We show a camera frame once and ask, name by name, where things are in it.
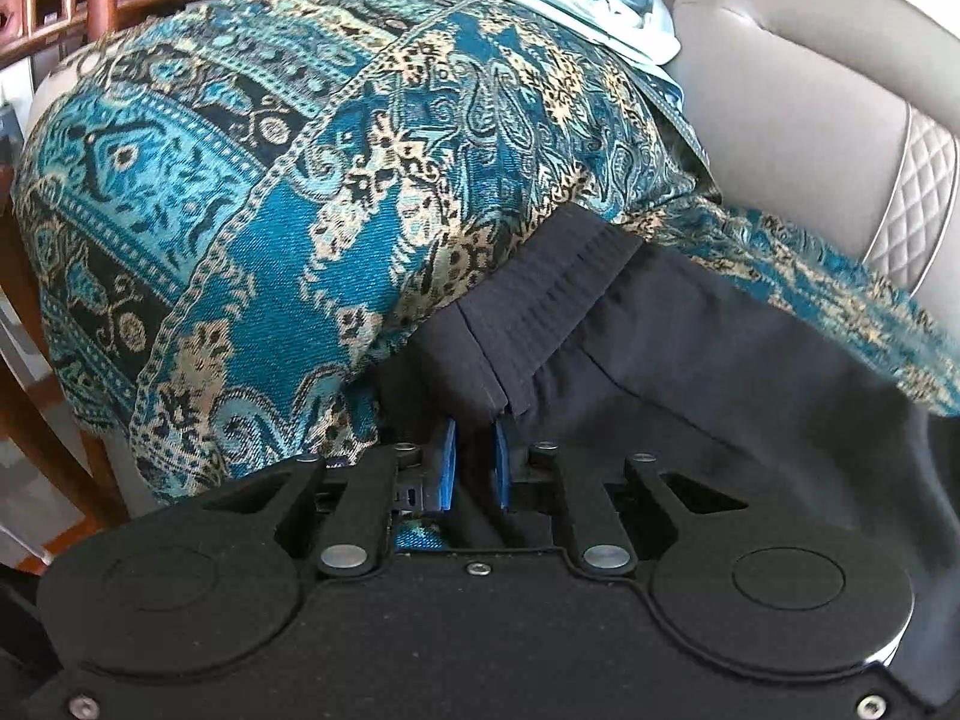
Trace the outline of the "black pants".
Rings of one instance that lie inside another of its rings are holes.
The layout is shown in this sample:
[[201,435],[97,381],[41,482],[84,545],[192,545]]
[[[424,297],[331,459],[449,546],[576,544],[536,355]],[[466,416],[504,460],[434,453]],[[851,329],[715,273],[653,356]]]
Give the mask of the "black pants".
[[511,415],[530,442],[647,452],[880,539],[916,589],[895,674],[938,706],[957,694],[957,419],[679,252],[563,206],[374,380],[394,439]]

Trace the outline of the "teal patterned sofa throw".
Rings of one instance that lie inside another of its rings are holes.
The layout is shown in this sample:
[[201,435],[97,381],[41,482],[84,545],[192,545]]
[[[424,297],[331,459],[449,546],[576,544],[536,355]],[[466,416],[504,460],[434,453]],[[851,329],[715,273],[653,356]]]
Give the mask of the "teal patterned sofa throw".
[[391,437],[374,374],[563,206],[804,320],[958,422],[958,351],[719,196],[612,50],[506,0],[220,0],[89,46],[14,184],[53,369],[174,502]]

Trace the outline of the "beige leather sofa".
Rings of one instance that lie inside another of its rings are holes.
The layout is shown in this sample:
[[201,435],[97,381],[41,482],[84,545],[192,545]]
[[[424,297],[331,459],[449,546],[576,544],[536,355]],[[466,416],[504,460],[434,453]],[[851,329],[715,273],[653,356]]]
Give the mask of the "beige leather sofa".
[[727,200],[958,317],[958,0],[667,0]]

